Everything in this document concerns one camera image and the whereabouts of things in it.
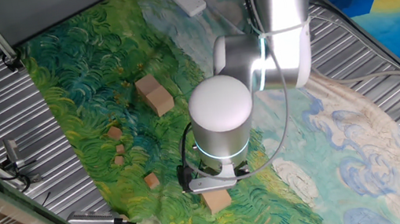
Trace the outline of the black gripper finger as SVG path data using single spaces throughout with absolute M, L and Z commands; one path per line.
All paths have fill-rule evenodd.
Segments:
M 189 183 L 193 180 L 192 168 L 189 166 L 178 165 L 176 172 L 178 183 L 180 184 L 182 191 L 184 193 L 190 193 L 192 190 L 189 187 Z
M 240 177 L 242 175 L 247 175 L 249 174 L 249 166 L 247 163 L 243 163 L 240 166 L 236 167 L 234 170 L 234 174 L 236 177 Z

